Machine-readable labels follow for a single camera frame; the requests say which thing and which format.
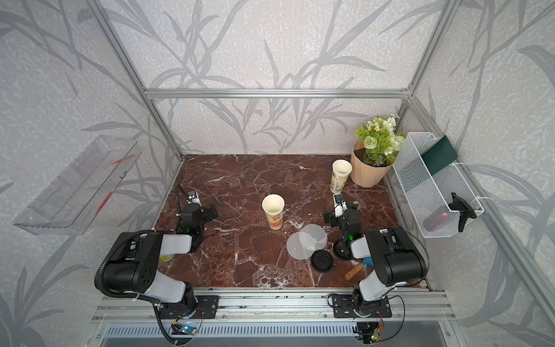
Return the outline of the translucent round leak-proof paper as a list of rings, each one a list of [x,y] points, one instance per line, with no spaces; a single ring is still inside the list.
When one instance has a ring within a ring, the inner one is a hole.
[[[302,228],[299,235],[301,245],[305,250],[322,250],[328,243],[327,232],[316,224],[309,224]]]

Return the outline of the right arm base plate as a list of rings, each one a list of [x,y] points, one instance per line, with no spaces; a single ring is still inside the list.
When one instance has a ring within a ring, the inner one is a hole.
[[[387,297],[377,301],[364,301],[354,294],[330,294],[328,304],[334,318],[391,318],[393,316]]]

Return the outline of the clear acrylic wall shelf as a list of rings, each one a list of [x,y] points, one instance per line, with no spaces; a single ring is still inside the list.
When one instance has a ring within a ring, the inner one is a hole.
[[[13,224],[34,235],[84,234],[141,154],[136,140],[96,137]]]

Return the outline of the red object in basket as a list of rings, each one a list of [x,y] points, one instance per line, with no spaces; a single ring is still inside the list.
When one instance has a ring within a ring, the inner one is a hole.
[[[430,233],[443,232],[456,218],[458,213],[451,211],[448,206],[435,209],[423,221],[423,227]]]

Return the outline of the pink flower pot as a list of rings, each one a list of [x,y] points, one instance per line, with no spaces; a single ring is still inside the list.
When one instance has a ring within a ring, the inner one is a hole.
[[[360,187],[371,188],[376,186],[386,176],[386,174],[393,166],[390,165],[385,167],[374,167],[365,164],[356,155],[356,152],[361,149],[364,149],[364,145],[361,141],[358,141],[354,145],[351,153],[351,179],[356,185]]]

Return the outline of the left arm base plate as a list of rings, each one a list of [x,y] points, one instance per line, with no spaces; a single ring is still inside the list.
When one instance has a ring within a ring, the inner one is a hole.
[[[198,319],[213,320],[218,311],[219,296],[202,295],[196,297],[193,304],[162,304],[158,315],[162,320]]]

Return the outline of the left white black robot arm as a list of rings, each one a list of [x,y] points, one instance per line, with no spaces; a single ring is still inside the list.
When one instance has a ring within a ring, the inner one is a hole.
[[[215,205],[189,203],[179,214],[175,232],[124,232],[111,247],[94,278],[105,296],[141,299],[153,304],[195,304],[192,287],[161,273],[161,257],[196,252],[205,240],[205,224],[218,217]]]

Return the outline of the black plastic cup lid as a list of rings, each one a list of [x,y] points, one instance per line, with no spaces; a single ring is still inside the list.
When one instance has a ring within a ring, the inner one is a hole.
[[[328,273],[333,266],[333,258],[326,250],[317,250],[310,258],[312,268],[318,273]]]

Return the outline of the printed paper cup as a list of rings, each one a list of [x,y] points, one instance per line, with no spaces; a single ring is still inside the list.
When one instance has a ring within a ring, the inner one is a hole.
[[[334,195],[342,192],[345,183],[347,182],[352,172],[352,166],[349,161],[335,160],[332,164],[332,179],[330,183],[330,191]]]
[[[262,209],[272,230],[282,228],[285,201],[280,195],[267,195],[262,201]]]

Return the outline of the dark green card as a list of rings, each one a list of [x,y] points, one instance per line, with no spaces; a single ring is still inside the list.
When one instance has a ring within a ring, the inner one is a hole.
[[[433,176],[457,160],[458,154],[448,137],[444,136],[421,157],[430,175]]]

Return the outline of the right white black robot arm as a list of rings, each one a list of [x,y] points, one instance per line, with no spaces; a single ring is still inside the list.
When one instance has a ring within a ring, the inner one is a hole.
[[[346,209],[339,216],[323,212],[323,220],[340,230],[341,237],[332,251],[339,260],[370,258],[373,271],[355,287],[352,301],[359,311],[362,306],[379,302],[389,292],[423,280],[428,264],[411,235],[401,227],[362,231],[361,212]]]

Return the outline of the green white artificial flowers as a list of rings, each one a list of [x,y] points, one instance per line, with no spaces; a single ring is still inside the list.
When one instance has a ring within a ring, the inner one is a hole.
[[[363,163],[373,167],[393,165],[405,142],[405,136],[396,131],[397,118],[396,114],[386,119],[375,117],[355,131],[363,145],[362,152],[358,150],[356,155]]]

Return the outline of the yellow green tape roll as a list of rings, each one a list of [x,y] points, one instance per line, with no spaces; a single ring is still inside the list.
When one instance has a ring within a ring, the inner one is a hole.
[[[159,261],[160,261],[161,263],[169,263],[170,261],[173,260],[174,257],[175,257],[174,254],[165,255],[165,256],[160,256],[160,257],[159,257]]]

